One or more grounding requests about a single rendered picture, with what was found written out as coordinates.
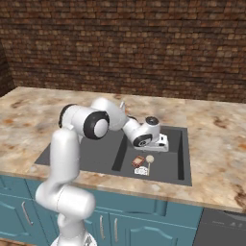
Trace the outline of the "teal cabinet door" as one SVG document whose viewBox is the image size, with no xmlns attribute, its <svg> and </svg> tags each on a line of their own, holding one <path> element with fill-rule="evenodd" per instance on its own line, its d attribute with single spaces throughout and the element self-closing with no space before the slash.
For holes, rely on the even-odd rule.
<svg viewBox="0 0 246 246">
<path fill-rule="evenodd" d="M 117 218 L 118 242 L 114 240 Z M 157 221 L 110 214 L 112 246 L 192 246 L 196 230 Z"/>
<path fill-rule="evenodd" d="M 106 237 L 104 240 L 100 235 L 100 215 L 103 215 L 104 234 Z M 107 212 L 96 209 L 94 213 L 85 220 L 85 227 L 96 240 L 97 246 L 111 246 L 111 226 L 109 214 Z"/>
<path fill-rule="evenodd" d="M 21 203 L 29 202 L 30 226 L 23 214 Z M 46 235 L 37 217 L 34 201 L 24 179 L 0 175 L 0 237 L 48 246 Z"/>
</svg>

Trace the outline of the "dark grey sink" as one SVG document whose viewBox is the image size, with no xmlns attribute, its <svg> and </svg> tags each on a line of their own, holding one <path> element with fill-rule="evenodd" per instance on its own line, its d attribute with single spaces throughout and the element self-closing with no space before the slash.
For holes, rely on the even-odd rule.
<svg viewBox="0 0 246 246">
<path fill-rule="evenodd" d="M 83 138 L 81 164 L 83 171 L 102 173 L 127 178 L 192 186 L 188 149 L 187 128 L 162 126 L 160 132 L 167 136 L 167 152 L 136 150 L 122 131 L 108 131 L 100 140 Z M 137 156 L 154 157 L 150 175 L 135 173 L 132 161 Z"/>
</svg>

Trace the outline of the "teal panel under sink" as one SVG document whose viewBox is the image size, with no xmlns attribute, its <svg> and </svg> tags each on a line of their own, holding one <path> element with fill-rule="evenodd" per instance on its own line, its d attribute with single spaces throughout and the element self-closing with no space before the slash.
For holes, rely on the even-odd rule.
<svg viewBox="0 0 246 246">
<path fill-rule="evenodd" d="M 121 210 L 128 213 L 148 213 L 164 216 L 167 203 L 162 200 L 153 200 L 132 195 L 106 192 L 90 189 L 95 199 L 96 206 L 105 209 Z"/>
</svg>

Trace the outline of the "dark grey dishwasher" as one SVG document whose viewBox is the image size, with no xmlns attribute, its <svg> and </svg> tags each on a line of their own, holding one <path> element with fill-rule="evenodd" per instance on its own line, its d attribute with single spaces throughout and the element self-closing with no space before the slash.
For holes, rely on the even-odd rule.
<svg viewBox="0 0 246 246">
<path fill-rule="evenodd" d="M 193 246 L 246 246 L 246 213 L 204 209 Z"/>
</svg>

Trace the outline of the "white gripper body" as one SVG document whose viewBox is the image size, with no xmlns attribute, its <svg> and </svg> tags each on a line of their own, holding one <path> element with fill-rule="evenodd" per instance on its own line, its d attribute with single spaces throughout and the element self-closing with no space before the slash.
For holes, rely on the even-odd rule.
<svg viewBox="0 0 246 246">
<path fill-rule="evenodd" d="M 149 152 L 167 152 L 169 150 L 169 144 L 152 143 L 145 146 L 136 147 L 135 149 Z"/>
</svg>

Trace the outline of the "red-brown bar soap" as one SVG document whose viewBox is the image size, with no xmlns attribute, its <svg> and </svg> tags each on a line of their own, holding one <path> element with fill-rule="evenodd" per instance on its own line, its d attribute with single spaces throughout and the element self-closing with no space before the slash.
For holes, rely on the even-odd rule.
<svg viewBox="0 0 246 246">
<path fill-rule="evenodd" d="M 132 166 L 133 166 L 134 168 L 139 168 L 139 166 L 141 166 L 142 163 L 144 163 L 144 161 L 145 161 L 145 158 L 144 158 L 144 157 L 142 157 L 142 156 L 137 156 L 137 157 L 135 157 L 135 159 L 132 161 Z"/>
</svg>

